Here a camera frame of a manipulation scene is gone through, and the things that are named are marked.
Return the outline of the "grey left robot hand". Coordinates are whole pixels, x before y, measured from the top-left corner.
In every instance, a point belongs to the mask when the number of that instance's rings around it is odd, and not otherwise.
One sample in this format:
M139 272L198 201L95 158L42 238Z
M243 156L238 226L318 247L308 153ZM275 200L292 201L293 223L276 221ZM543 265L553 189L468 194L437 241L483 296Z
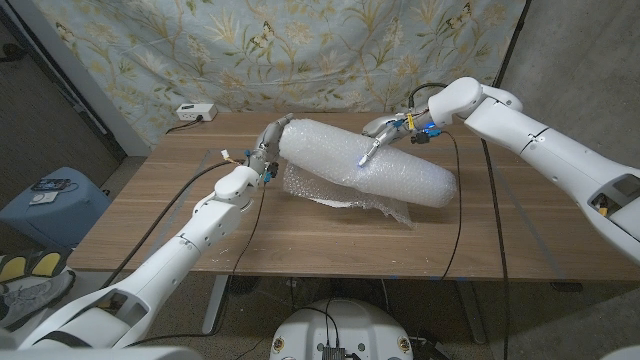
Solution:
M268 166L279 157L279 142L284 128L294 118L292 113L270 123L258 136L254 149L250 151L245 166L263 175Z

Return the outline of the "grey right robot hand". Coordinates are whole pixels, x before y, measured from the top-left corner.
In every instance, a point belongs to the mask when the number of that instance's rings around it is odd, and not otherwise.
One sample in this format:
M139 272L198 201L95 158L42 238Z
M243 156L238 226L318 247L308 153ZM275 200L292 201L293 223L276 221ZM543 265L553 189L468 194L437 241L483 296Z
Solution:
M412 137L412 143L426 143L431 137L437 136L439 131L427 110L423 110L418 113L401 112L376 118L363 127L361 134L374 139L358 162L359 167L364 167L384 145L408 135Z

